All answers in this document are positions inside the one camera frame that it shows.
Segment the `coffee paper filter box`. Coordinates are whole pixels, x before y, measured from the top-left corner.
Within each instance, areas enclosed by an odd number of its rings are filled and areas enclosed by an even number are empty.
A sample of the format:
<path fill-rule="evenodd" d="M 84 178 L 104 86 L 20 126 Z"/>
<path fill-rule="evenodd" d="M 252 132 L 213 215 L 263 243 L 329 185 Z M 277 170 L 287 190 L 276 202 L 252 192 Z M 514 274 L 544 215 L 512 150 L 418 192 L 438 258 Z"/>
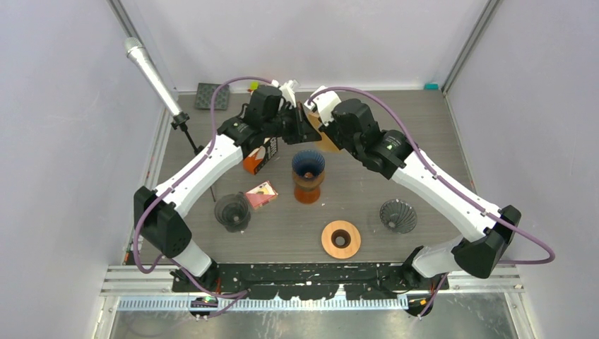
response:
<path fill-rule="evenodd" d="M 265 138 L 264 142 L 254 149 L 242 162 L 245 171 L 256 175 L 277 154 L 278 139 Z"/>

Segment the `blue ribbed dripper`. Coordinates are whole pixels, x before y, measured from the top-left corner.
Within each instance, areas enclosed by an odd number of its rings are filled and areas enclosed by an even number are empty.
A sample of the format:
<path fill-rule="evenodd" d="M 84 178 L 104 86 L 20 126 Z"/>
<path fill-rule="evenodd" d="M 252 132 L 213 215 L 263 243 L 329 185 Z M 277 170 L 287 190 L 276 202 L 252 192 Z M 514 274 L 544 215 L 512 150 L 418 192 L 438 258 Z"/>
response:
<path fill-rule="evenodd" d="M 301 150 L 294 155 L 291 162 L 292 172 L 299 177 L 317 178 L 324 173 L 326 161 L 324 156 L 316 150 Z"/>

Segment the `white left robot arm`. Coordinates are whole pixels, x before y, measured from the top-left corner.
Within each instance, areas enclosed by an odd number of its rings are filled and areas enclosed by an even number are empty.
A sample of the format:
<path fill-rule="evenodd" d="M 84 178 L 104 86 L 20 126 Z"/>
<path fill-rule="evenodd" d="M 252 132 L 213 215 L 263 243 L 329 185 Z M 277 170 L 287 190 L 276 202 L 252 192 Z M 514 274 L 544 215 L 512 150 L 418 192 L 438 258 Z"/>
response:
<path fill-rule="evenodd" d="M 281 138 L 291 145 L 320 140 L 296 101 L 297 86 L 295 80 L 260 85 L 242 111 L 223 122 L 214 139 L 178 173 L 154 189 L 142 186 L 134 194 L 135 237 L 143 237 L 185 268 L 199 292 L 211 291 L 217 275 L 210 268 L 212 258 L 192 239 L 184 217 L 224 173 L 268 139 Z"/>

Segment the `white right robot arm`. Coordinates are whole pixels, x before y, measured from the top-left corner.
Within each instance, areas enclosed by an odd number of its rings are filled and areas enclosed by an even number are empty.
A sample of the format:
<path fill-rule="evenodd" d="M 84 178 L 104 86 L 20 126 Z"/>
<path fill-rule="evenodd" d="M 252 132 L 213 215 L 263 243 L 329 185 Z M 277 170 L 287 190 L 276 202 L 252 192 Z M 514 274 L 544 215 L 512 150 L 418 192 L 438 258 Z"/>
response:
<path fill-rule="evenodd" d="M 433 276 L 464 270 L 488 278 L 514 237 L 521 212 L 480 198 L 438 168 L 408 133 L 383 130 L 359 99 L 320 95 L 305 105 L 319 116 L 319 130 L 364 167 L 416 193 L 439 211 L 460 236 L 419 246 L 403 264 L 404 283 L 421 290 Z"/>

